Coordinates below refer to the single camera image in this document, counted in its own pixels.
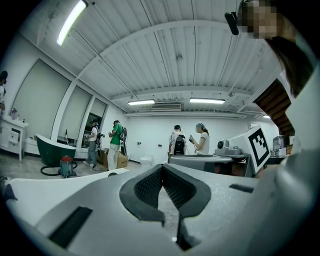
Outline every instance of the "gray floor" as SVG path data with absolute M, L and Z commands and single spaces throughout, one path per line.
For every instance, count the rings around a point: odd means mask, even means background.
M 94 171 L 92 168 L 82 161 L 77 161 L 78 167 L 75 169 L 77 177 L 93 175 L 101 172 L 107 171 L 107 169 L 102 165 L 98 164 L 95 168 L 99 171 Z M 25 156 L 22 161 L 19 161 L 18 155 L 8 154 L 3 151 L 0 152 L 0 174 L 6 177 L 9 180 L 15 178 L 23 178 L 23 179 L 62 179 L 61 175 L 59 176 L 46 176 L 40 172 L 40 168 L 43 167 L 44 164 L 41 162 L 41 159 L 38 157 Z M 138 163 L 134 163 L 129 161 L 127 170 L 135 171 L 141 168 L 141 165 Z M 57 168 L 48 168 L 45 171 L 47 173 L 57 173 Z M 165 214 L 165 230 L 170 233 L 172 237 L 176 237 L 178 230 L 178 220 L 179 220 L 179 212 L 171 202 L 168 194 L 164 190 L 161 189 L 159 193 L 159 204 L 158 209 Z

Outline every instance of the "white cabinet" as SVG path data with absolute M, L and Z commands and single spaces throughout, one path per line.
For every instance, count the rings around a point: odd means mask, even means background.
M 19 154 L 22 160 L 27 123 L 4 116 L 0 120 L 0 149 Z
M 5 124 L 0 124 L 0 146 L 4 149 L 9 149 L 9 141 L 11 137 L 11 127 Z

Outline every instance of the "air conditioner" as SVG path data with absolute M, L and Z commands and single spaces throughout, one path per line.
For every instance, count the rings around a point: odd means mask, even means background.
M 151 106 L 151 111 L 181 111 L 181 103 L 157 103 Z

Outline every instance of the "corrugated ceiling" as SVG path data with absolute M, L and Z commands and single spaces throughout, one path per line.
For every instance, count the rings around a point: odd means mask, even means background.
M 224 14 L 236 10 L 236 0 L 87 2 L 62 46 L 56 40 L 77 0 L 44 1 L 20 32 L 129 113 L 145 110 L 128 106 L 137 98 L 181 101 L 183 111 L 236 112 L 259 87 L 270 85 L 270 76 L 280 74 L 263 41 L 231 34 Z M 229 104 L 190 105 L 191 92 Z

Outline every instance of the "bathtub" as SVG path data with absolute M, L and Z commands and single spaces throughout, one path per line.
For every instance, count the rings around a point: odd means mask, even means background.
M 47 166 L 59 167 L 63 156 L 75 158 L 76 148 L 50 140 L 36 134 L 36 143 L 42 162 Z

